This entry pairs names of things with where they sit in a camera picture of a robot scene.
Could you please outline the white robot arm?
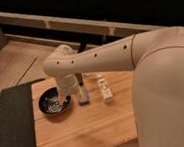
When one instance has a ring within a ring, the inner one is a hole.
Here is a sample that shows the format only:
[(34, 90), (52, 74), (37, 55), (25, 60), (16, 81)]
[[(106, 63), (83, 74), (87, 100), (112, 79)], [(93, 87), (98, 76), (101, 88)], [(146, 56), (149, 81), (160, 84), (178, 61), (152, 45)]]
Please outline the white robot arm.
[(135, 34), (78, 54), (62, 44), (43, 68), (64, 96), (76, 91), (76, 73), (133, 72), (140, 147), (184, 147), (184, 27)]

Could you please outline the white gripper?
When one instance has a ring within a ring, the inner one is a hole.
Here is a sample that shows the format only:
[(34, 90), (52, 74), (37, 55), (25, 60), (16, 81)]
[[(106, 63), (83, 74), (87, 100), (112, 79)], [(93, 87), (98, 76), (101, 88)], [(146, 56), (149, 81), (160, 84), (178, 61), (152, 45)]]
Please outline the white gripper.
[(56, 78), (56, 84), (58, 85), (59, 92), (62, 94), (56, 95), (52, 98), (52, 101), (57, 105), (62, 106), (66, 101), (65, 95), (73, 95), (78, 92), (78, 82), (76, 76), (66, 75)]

